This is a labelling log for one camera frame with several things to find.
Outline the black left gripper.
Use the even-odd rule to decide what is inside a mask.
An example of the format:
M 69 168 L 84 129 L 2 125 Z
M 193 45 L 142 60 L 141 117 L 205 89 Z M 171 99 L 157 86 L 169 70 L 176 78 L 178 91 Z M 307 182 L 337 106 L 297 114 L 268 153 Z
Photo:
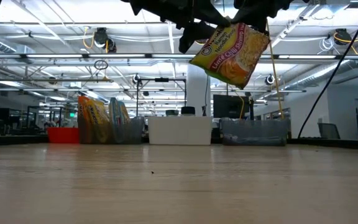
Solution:
M 205 22 L 228 27 L 230 21 L 223 17 L 210 0 L 121 0 L 129 3 L 135 15 L 141 10 L 159 16 L 161 22 L 170 21 L 177 29 L 184 27 L 179 40 L 179 51 L 185 54 L 196 40 L 209 39 L 215 28 Z M 201 22 L 193 22 L 194 17 Z

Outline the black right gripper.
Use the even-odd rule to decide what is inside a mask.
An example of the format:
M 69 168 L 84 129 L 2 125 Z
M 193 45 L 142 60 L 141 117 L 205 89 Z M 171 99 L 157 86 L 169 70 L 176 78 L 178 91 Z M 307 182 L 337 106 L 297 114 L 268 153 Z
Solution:
M 234 0 L 236 15 L 231 24 L 244 23 L 266 32 L 267 17 L 275 17 L 281 9 L 287 10 L 293 0 Z

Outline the green yellow ramen packet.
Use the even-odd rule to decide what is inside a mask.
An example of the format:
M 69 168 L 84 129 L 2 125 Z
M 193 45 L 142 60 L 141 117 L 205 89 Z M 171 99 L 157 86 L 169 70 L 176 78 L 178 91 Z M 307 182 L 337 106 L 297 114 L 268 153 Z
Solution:
M 217 27 L 190 64 L 242 90 L 269 42 L 266 32 L 260 32 L 245 23 Z

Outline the white building pillar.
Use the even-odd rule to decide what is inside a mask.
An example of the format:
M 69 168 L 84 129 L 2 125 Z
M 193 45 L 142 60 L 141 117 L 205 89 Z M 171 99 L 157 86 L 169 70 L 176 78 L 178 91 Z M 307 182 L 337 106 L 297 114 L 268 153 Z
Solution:
M 202 116 L 202 106 L 207 105 L 206 114 L 211 116 L 210 79 L 202 68 L 189 64 L 186 74 L 187 105 L 195 107 L 196 116 Z

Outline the white plastic bin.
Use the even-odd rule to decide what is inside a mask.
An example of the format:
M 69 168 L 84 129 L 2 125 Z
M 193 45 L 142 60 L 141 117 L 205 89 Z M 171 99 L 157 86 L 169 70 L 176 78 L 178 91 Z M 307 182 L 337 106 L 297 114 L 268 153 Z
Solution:
M 208 146 L 213 120 L 208 116 L 151 116 L 147 118 L 149 143 L 154 145 Z

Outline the dark grey bin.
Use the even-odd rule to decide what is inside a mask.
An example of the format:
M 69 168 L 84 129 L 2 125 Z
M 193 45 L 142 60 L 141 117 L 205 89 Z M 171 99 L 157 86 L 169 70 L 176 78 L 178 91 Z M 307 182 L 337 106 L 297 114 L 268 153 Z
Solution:
M 221 119 L 223 144 L 230 146 L 285 146 L 287 120 Z
M 125 124 L 92 124 L 84 118 L 78 118 L 80 144 L 141 144 L 145 121 L 135 117 Z

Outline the grey office chair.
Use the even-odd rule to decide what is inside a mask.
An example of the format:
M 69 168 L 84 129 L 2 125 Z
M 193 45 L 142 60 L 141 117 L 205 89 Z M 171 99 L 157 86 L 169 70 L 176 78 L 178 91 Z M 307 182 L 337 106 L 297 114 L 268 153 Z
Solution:
M 340 139 L 337 126 L 332 123 L 318 123 L 320 136 L 324 139 Z

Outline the orange snack bag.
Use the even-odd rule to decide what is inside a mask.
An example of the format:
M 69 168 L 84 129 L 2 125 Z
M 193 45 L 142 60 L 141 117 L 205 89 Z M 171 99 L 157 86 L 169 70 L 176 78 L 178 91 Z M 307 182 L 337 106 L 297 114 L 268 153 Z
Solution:
M 78 119 L 83 125 L 88 124 L 87 103 L 90 99 L 86 96 L 78 97 Z

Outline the red bowl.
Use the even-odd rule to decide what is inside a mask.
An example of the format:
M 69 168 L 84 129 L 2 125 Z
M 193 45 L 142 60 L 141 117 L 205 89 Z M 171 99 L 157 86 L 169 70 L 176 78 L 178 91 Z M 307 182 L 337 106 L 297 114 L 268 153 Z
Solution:
M 48 140 L 55 144 L 79 144 L 78 128 L 47 128 Z

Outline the black gantry frame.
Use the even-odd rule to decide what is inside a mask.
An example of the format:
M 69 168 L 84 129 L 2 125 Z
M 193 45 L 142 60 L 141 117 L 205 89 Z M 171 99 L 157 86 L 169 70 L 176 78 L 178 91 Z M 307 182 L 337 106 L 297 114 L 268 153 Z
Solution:
M 167 82 L 173 82 L 175 83 L 183 92 L 184 92 L 184 103 L 187 104 L 187 84 L 185 78 L 164 78 L 164 77 L 158 77 L 158 78 L 138 78 L 136 83 L 136 116 L 139 115 L 139 92 L 143 87 L 145 87 L 149 82 L 156 82 L 156 83 L 167 83 Z M 184 88 L 182 88 L 178 82 L 184 83 Z

